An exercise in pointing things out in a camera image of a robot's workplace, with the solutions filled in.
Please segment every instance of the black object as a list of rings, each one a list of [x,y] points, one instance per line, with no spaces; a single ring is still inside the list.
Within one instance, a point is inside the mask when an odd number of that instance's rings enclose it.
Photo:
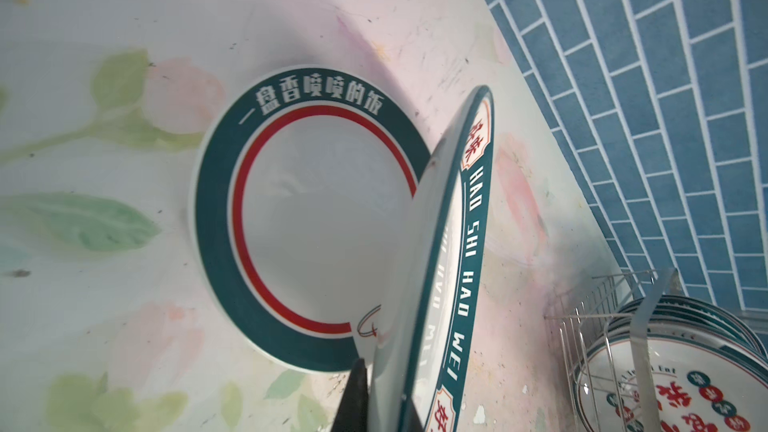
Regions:
[[[424,430],[411,402],[408,407],[408,431]],[[366,432],[368,430],[368,374],[366,361],[357,359],[350,370],[339,410],[330,432]]]

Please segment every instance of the stacked plates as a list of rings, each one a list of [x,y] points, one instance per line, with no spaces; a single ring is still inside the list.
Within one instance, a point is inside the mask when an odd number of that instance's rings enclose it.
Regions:
[[[633,301],[617,312],[631,313],[639,306],[640,301]],[[590,432],[624,430],[622,419],[628,432],[645,430],[630,321],[610,322],[608,337],[600,337],[574,371],[577,412]],[[665,295],[648,324],[648,351],[664,432],[768,427],[768,354],[754,332],[731,313],[693,298]]]

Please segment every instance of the dark stain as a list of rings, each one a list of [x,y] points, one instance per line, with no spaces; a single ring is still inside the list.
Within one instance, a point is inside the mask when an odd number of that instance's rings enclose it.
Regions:
[[[25,268],[20,268],[20,269],[8,272],[6,275],[14,278],[23,278],[23,277],[29,277],[30,275],[32,275],[32,273]]]

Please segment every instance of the dish rack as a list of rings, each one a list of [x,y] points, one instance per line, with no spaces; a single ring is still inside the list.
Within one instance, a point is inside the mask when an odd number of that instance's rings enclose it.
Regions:
[[[630,347],[637,373],[640,399],[637,407],[640,408],[639,414],[642,416],[644,432],[662,432],[648,356],[648,323],[663,294],[680,293],[680,278],[677,275],[677,269],[668,268],[601,275],[592,277],[592,279],[596,285],[572,312],[544,316],[547,320],[560,322],[560,340],[563,348],[565,373],[568,379],[568,390],[571,395],[571,406],[574,412],[575,430],[587,430],[579,419],[576,397],[574,396],[574,385],[578,381],[578,377],[575,377],[575,369],[578,364],[584,362],[590,390],[594,390],[589,362],[585,359],[587,350],[601,335],[602,340],[605,341],[612,373],[612,377],[609,379],[613,379],[616,396],[621,396],[607,332],[612,319],[629,317],[631,318]],[[642,299],[640,306],[634,312],[617,312],[619,308],[634,299]],[[589,397],[590,399],[584,404],[584,407],[594,408],[596,417],[594,432],[616,432],[607,426],[600,425],[598,405],[595,402],[594,394],[590,394]],[[621,422],[622,432],[630,432],[628,424],[624,420]]]

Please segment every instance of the white plate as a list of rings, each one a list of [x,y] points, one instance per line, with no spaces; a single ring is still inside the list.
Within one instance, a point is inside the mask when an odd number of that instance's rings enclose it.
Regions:
[[[493,153],[493,98],[475,89],[436,147],[382,305],[371,432],[454,430],[475,323]]]
[[[194,238],[219,303],[301,370],[372,360],[377,313],[428,149],[382,91],[302,66],[259,81],[200,155]]]
[[[656,333],[649,334],[648,349],[665,432],[763,429],[768,420],[768,368],[762,363],[727,346],[715,348]],[[598,430],[597,417],[602,430],[622,430],[621,406],[628,430],[640,432],[643,426],[629,337],[611,338],[610,352],[620,381],[620,398],[613,392],[608,352],[602,345],[589,354],[591,385],[587,368],[577,370],[574,395],[578,412],[591,432]]]

